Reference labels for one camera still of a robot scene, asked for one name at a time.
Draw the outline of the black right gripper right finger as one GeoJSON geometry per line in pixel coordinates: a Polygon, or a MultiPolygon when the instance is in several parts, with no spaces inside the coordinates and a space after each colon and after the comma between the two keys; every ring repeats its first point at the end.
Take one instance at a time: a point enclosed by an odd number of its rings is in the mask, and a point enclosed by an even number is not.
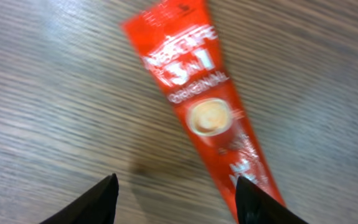
{"type": "Polygon", "coordinates": [[[308,224],[245,177],[237,180],[239,224],[308,224]]]}

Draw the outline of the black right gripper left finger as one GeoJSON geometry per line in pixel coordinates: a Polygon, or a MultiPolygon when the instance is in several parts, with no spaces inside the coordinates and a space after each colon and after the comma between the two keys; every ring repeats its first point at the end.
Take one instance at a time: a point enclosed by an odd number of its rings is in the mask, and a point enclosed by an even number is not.
{"type": "Polygon", "coordinates": [[[116,174],[108,175],[40,224],[114,224],[118,192],[116,174]]]}

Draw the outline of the red coffee stick sachet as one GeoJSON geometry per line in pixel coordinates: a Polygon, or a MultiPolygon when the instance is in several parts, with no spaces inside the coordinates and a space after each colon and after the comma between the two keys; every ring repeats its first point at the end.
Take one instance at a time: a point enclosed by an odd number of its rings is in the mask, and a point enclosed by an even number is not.
{"type": "Polygon", "coordinates": [[[225,69],[205,0],[167,0],[133,16],[123,30],[182,123],[232,214],[245,177],[284,200],[225,69]]]}

